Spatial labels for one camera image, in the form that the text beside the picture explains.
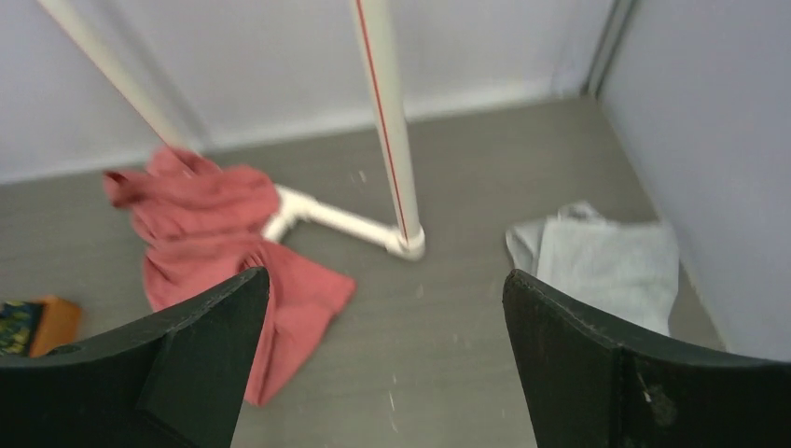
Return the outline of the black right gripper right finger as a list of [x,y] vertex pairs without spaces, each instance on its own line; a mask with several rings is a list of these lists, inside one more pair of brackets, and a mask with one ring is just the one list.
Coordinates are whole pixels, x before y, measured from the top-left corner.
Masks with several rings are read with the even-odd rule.
[[644,329],[515,270],[503,308],[540,447],[786,447],[790,365]]

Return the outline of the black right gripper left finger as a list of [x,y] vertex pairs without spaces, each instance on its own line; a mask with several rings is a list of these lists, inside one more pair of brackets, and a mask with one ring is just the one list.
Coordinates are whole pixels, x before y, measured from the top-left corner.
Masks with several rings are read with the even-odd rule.
[[3,357],[2,445],[230,446],[269,285],[252,268],[42,357]]

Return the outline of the white PVC pipe frame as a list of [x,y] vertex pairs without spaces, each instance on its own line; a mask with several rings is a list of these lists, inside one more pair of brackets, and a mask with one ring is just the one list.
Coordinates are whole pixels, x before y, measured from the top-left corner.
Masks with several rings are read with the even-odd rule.
[[[184,136],[156,105],[152,96],[68,2],[42,1],[39,5],[164,144],[176,147],[186,145]],[[388,226],[279,185],[276,190],[280,208],[268,220],[262,235],[269,241],[280,242],[300,221],[315,222],[381,246],[402,259],[417,260],[425,252],[425,232],[418,211],[389,7],[385,1],[353,1],[351,10],[368,77],[397,224]]]

